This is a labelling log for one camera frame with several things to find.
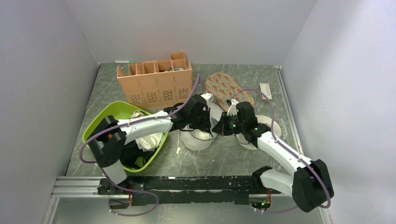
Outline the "white bra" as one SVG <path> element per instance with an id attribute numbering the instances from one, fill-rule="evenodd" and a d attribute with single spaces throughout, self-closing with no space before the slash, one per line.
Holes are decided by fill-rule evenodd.
<path id="1" fill-rule="evenodd" d="M 139 150 L 143 152 L 155 151 L 164 141 L 164 133 L 154 133 L 129 142 L 129 145 L 137 144 Z"/>

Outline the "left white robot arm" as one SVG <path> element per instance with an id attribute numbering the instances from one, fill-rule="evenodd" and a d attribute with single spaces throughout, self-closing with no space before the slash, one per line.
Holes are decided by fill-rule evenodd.
<path id="1" fill-rule="evenodd" d="M 184 103 L 167 107 L 157 113 L 135 119 L 105 117 L 94 129 L 86 144 L 96 163 L 111 180 L 110 187 L 117 194 L 127 192 L 129 180 L 120 158 L 125 145 L 155 133 L 190 129 L 210 132 L 210 106 L 213 95 L 195 94 Z"/>

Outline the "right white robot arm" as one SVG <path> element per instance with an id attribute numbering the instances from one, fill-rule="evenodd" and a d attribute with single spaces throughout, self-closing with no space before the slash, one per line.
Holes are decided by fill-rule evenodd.
<path id="1" fill-rule="evenodd" d="M 223 112 L 212 132 L 223 135 L 242 134 L 256 148 L 266 152 L 287 171 L 279 173 L 270 167 L 257 171 L 252 188 L 257 193 L 273 189 L 290 196 L 296 206 L 310 212 L 316 207 L 329 207 L 334 191 L 327 165 L 296 152 L 277 138 L 271 129 L 259 123 L 254 108 L 249 102 L 233 104 L 231 112 Z"/>

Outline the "white round mesh laundry bag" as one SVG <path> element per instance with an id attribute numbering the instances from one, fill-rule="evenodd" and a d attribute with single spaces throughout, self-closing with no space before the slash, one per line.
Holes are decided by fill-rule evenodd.
<path id="1" fill-rule="evenodd" d="M 223 110 L 214 102 L 210 102 L 208 106 L 210 107 L 211 133 L 193 129 L 190 126 L 183 128 L 184 131 L 181 132 L 181 139 L 188 149 L 195 151 L 207 149 L 218 136 L 212 129 L 218 124 Z"/>

